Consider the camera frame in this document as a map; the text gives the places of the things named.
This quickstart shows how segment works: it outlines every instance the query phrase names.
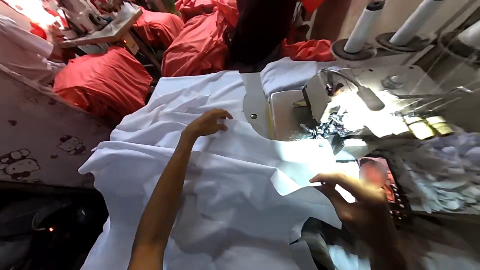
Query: person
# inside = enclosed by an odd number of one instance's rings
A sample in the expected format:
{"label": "person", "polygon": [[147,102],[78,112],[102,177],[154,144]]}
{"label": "person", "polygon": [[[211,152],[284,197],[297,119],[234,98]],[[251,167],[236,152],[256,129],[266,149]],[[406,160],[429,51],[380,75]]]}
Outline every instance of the person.
{"label": "person", "polygon": [[49,84],[65,67],[64,63],[48,60],[56,50],[52,43],[0,15],[0,64],[9,70],[32,81]]}
{"label": "person", "polygon": [[[181,133],[180,141],[165,167],[140,219],[128,270],[161,270],[168,236],[172,229],[193,145],[227,127],[219,119],[233,119],[222,109],[205,112]],[[321,182],[317,189],[332,202],[338,217],[371,251],[371,269],[404,269],[395,227],[390,218],[382,190],[370,190],[342,174],[319,174],[310,182]],[[335,185],[349,191],[357,202],[350,204],[335,190]]]}
{"label": "person", "polygon": [[359,178],[363,186],[372,189],[383,189],[388,201],[395,202],[392,187],[387,182],[388,170],[380,162],[372,159],[360,159]]}

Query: red fabric pile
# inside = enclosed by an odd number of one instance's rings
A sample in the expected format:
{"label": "red fabric pile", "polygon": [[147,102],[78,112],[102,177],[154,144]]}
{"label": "red fabric pile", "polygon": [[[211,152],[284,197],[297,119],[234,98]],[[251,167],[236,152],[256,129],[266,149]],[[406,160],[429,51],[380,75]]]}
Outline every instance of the red fabric pile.
{"label": "red fabric pile", "polygon": [[162,75],[192,76],[224,70],[228,47],[223,34],[228,27],[237,24],[237,2],[179,0],[175,5],[184,20],[191,19],[163,54]]}
{"label": "red fabric pile", "polygon": [[175,8],[180,12],[185,23],[203,13],[213,13],[214,7],[226,16],[233,27],[237,25],[239,17],[237,0],[178,0],[175,2]]}
{"label": "red fabric pile", "polygon": [[335,60],[330,51],[330,41],[326,39],[311,39],[292,45],[288,45],[287,40],[284,39],[282,42],[281,55],[282,57],[288,56],[293,61],[328,62]]}
{"label": "red fabric pile", "polygon": [[223,32],[228,27],[216,10],[190,19],[163,54],[162,75],[193,76],[222,71],[228,54]]}
{"label": "red fabric pile", "polygon": [[53,90],[65,100],[115,123],[145,106],[152,77],[126,49],[70,60]]}
{"label": "red fabric pile", "polygon": [[150,46],[168,48],[183,27],[183,21],[168,12],[151,12],[142,8],[142,16],[133,25],[135,31]]}
{"label": "red fabric pile", "polygon": [[307,12],[314,12],[325,0],[302,0]]}

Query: fabric pile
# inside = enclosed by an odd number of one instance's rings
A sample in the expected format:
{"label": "fabric pile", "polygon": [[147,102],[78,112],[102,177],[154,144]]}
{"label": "fabric pile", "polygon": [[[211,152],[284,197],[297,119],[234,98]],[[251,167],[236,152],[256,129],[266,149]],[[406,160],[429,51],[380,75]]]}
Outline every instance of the fabric pile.
{"label": "fabric pile", "polygon": [[[226,75],[231,84],[218,87]],[[220,72],[186,88],[164,89],[98,145],[79,172],[95,175],[109,220],[83,270],[127,268],[140,216],[180,133],[215,107],[235,120],[226,120],[228,131],[200,137],[193,147],[164,269],[316,269],[304,241],[289,243],[310,216],[341,226],[329,200],[308,186],[315,174],[331,171],[335,157],[325,140],[259,136],[243,115],[241,82],[238,72]],[[162,80],[158,87],[167,88]],[[295,259],[291,248],[305,259]]]}
{"label": "fabric pile", "polygon": [[175,8],[180,12],[184,23],[195,16],[213,13],[214,7],[225,15],[233,27],[237,26],[239,11],[236,0],[178,0],[175,2]]}
{"label": "fabric pile", "polygon": [[311,39],[291,45],[287,44],[287,40],[285,39],[282,42],[281,56],[290,57],[294,61],[334,61],[335,57],[330,51],[330,45],[330,41],[326,39]]}
{"label": "fabric pile", "polygon": [[223,35],[229,26],[218,8],[190,19],[163,54],[162,75],[193,76],[224,70],[228,48]]}
{"label": "fabric pile", "polygon": [[150,46],[168,48],[183,27],[183,21],[168,12],[151,12],[143,7],[143,14],[133,25],[135,31]]}
{"label": "fabric pile", "polygon": [[405,169],[400,185],[421,199],[425,211],[480,214],[480,134],[458,133],[391,152]]}
{"label": "fabric pile", "polygon": [[101,118],[119,123],[145,106],[152,77],[126,49],[69,61],[55,76],[53,90],[65,100]]}

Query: white fabric pile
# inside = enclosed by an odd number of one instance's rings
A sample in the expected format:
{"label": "white fabric pile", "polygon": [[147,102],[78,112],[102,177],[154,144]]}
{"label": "white fabric pile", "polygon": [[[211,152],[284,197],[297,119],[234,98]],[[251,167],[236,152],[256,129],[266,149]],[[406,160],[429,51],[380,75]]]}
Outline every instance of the white fabric pile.
{"label": "white fabric pile", "polygon": [[[230,83],[218,87],[223,76]],[[164,269],[314,270],[307,245],[289,243],[310,216],[341,226],[323,194],[301,188],[334,168],[328,142],[259,136],[243,121],[245,89],[238,73],[203,76],[165,92],[125,117],[111,141],[100,143],[79,169],[95,175],[109,211],[82,269],[127,268],[140,216],[181,131],[204,111],[223,108],[236,120],[226,120],[227,132],[201,137],[193,148]]]}
{"label": "white fabric pile", "polygon": [[480,214],[480,134],[458,133],[392,152],[406,169],[399,183],[425,211]]}

